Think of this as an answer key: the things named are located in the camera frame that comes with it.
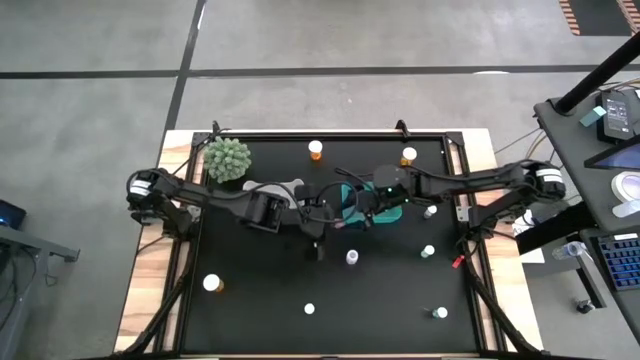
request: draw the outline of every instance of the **white bottle cap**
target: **white bottle cap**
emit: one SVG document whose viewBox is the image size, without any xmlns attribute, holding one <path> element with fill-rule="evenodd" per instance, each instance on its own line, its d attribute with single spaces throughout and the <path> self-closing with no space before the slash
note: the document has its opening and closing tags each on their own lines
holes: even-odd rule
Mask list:
<svg viewBox="0 0 640 360">
<path fill-rule="evenodd" d="M 209 274 L 205 276 L 202 285 L 207 291 L 215 291 L 218 289 L 218 286 L 220 286 L 220 278 L 216 274 Z"/>
<path fill-rule="evenodd" d="M 418 152 L 412 147 L 407 147 L 402 150 L 402 157 L 409 161 L 412 161 L 418 157 Z"/>
<path fill-rule="evenodd" d="M 422 251 L 427 255 L 433 255 L 436 252 L 436 248 L 434 248 L 432 245 L 427 245 Z"/>
<path fill-rule="evenodd" d="M 316 311 L 316 307 L 313 306 L 312 303 L 308 303 L 307 305 L 304 306 L 304 312 L 307 315 L 311 315 Z"/>
<path fill-rule="evenodd" d="M 445 309 L 443 307 L 439 307 L 433 312 L 433 316 L 435 316 L 437 318 L 440 318 L 440 319 L 446 318 L 447 315 L 449 315 L 449 312 L 447 311 L 447 309 Z"/>
<path fill-rule="evenodd" d="M 353 265 L 358 262 L 358 252 L 355 250 L 349 250 L 347 252 L 347 264 Z"/>
<path fill-rule="evenodd" d="M 309 143 L 309 151 L 314 153 L 322 152 L 322 143 L 318 140 L 313 140 Z"/>
</svg>

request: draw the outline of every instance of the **green object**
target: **green object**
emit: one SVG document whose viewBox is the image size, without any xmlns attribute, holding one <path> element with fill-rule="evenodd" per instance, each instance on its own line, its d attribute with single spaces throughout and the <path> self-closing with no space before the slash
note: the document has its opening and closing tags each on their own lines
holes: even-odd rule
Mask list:
<svg viewBox="0 0 640 360">
<path fill-rule="evenodd" d="M 589 127 L 596 121 L 600 120 L 606 113 L 607 110 L 603 109 L 602 106 L 596 106 L 593 110 L 589 111 L 587 115 L 580 119 L 580 124 L 584 127 Z"/>
<path fill-rule="evenodd" d="M 250 155 L 247 145 L 238 139 L 216 137 L 204 149 L 204 168 L 218 183 L 239 179 L 251 165 Z"/>
<path fill-rule="evenodd" d="M 371 186 L 373 188 L 373 183 L 372 182 L 369 181 L 369 182 L 367 182 L 367 184 L 369 184 L 369 186 Z M 349 192 L 351 191 L 351 188 L 348 187 L 347 185 L 342 185 L 341 190 L 342 190 L 342 201 L 344 202 L 347 199 L 347 196 L 349 196 Z M 342 210 L 342 217 L 344 218 L 347 215 L 349 215 L 351 213 L 352 209 L 353 209 L 353 206 Z M 374 224 L 389 224 L 389 223 L 398 221 L 398 219 L 400 219 L 400 217 L 402 217 L 402 206 L 396 206 L 396 207 L 391 208 L 389 210 L 383 211 L 378 215 L 374 215 L 373 216 L 373 223 Z M 345 221 L 345 223 L 346 224 L 351 224 L 351 223 L 354 223 L 356 221 L 362 221 L 362 220 L 364 220 L 364 214 L 362 214 L 361 212 L 357 212 L 350 219 Z"/>
</svg>

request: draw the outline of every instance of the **white small bottle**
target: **white small bottle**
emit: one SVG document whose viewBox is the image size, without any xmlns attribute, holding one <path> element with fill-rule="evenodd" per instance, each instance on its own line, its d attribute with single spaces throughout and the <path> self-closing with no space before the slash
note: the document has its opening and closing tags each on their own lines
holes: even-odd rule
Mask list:
<svg viewBox="0 0 640 360">
<path fill-rule="evenodd" d="M 420 256 L 422 256 L 423 259 L 426 259 L 429 256 L 433 255 L 435 252 L 436 252 L 436 248 L 434 248 L 433 245 L 427 245 L 420 252 Z"/>
<path fill-rule="evenodd" d="M 204 289 L 207 291 L 221 292 L 222 289 L 224 289 L 224 282 L 222 282 L 218 275 L 209 274 L 205 276 L 202 281 L 202 286 L 204 286 Z"/>
<path fill-rule="evenodd" d="M 424 211 L 424 214 L 422 215 L 425 219 L 428 219 L 430 217 L 433 216 L 433 214 L 438 212 L 438 207 L 435 205 L 431 205 L 427 208 L 427 210 Z"/>
<path fill-rule="evenodd" d="M 613 208 L 613 215 L 623 218 L 640 211 L 640 200 L 631 200 Z"/>
<path fill-rule="evenodd" d="M 308 303 L 304 306 L 304 313 L 307 315 L 311 315 L 316 311 L 316 307 L 312 303 Z"/>
<path fill-rule="evenodd" d="M 354 265 L 358 262 L 358 252 L 355 250 L 349 250 L 347 252 L 347 264 Z"/>
<path fill-rule="evenodd" d="M 583 252 L 584 248 L 582 247 L 582 243 L 580 241 L 572 241 L 568 244 L 553 249 L 551 255 L 556 260 L 564 260 L 580 256 Z"/>
<path fill-rule="evenodd" d="M 449 315 L 449 312 L 447 311 L 446 308 L 441 306 L 441 307 L 433 310 L 431 312 L 431 315 L 433 315 L 433 317 L 436 318 L 436 319 L 444 319 L 444 318 L 447 317 L 447 315 Z"/>
</svg>

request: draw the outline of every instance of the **gray floor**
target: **gray floor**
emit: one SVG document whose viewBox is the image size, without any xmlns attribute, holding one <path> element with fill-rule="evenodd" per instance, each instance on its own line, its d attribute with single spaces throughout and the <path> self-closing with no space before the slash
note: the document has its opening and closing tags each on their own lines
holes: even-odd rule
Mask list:
<svg viewBox="0 0 640 360">
<path fill-rule="evenodd" d="M 177 69 L 195 0 L 0 0 L 0 72 Z M 575 37 L 556 0 L 210 0 L 192 68 L 596 64 L 624 37 Z M 638 76 L 621 74 L 621 78 Z M 176 127 L 486 127 L 498 149 L 584 74 L 190 79 Z M 40 286 L 20 358 L 107 354 L 139 227 L 124 182 L 157 159 L 174 79 L 0 80 L 0 198 L 25 230 L 82 248 Z M 498 154 L 521 159 L 529 142 Z M 547 159 L 543 144 L 536 154 Z M 635 359 L 612 301 L 586 316 L 575 274 L 530 279 L 545 348 Z"/>
</svg>

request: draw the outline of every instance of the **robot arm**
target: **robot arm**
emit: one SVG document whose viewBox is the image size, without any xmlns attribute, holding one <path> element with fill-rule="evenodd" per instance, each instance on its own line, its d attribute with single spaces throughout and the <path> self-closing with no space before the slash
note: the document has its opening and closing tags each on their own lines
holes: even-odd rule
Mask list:
<svg viewBox="0 0 640 360">
<path fill-rule="evenodd" d="M 246 226 L 277 233 L 280 225 L 295 225 L 310 237 L 320 238 L 334 219 L 331 207 L 318 201 L 318 193 L 311 185 L 286 190 L 289 198 L 260 191 L 260 185 L 249 191 L 227 193 L 210 191 L 206 187 L 186 182 L 164 169 L 149 169 L 134 173 L 128 181 L 127 201 L 132 218 L 141 224 L 151 219 L 164 221 L 169 235 L 185 234 L 192 216 L 178 208 L 173 200 L 188 205 L 213 206 L 234 214 Z M 565 186 L 560 171 L 537 161 L 524 160 L 492 170 L 466 175 L 445 176 L 431 174 L 415 167 L 383 165 L 373 173 L 373 187 L 352 188 L 351 205 L 365 214 L 365 226 L 373 225 L 373 216 L 407 202 L 416 204 L 441 203 L 451 197 L 482 191 L 510 189 L 511 191 L 488 206 L 459 208 L 458 217 L 469 228 L 495 225 L 507 215 L 520 216 L 532 202 L 564 197 Z"/>
</svg>

